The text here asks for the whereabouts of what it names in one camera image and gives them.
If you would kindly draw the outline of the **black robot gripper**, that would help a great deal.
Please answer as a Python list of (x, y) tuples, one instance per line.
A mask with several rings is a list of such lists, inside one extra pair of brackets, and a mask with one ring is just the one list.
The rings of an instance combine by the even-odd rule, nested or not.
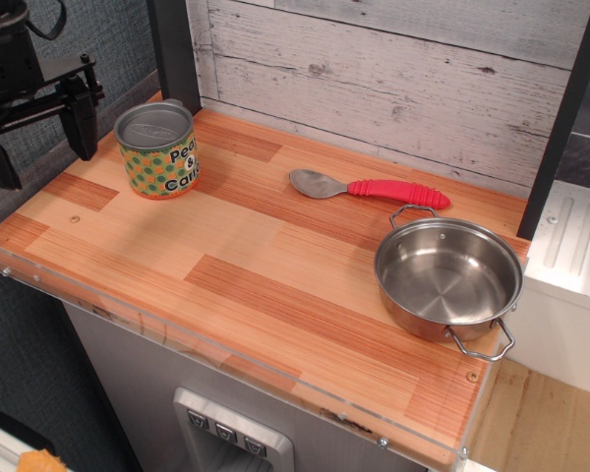
[[(67, 24), (67, 7), (59, 3), (54, 26), (44, 32), (30, 19), (24, 1), (0, 1), (0, 132), (58, 115), (70, 148), (84, 161), (97, 151), (96, 107), (103, 98), (87, 54), (42, 59), (31, 37), (58, 38)], [(0, 188), (21, 190), (22, 183), (0, 145)]]

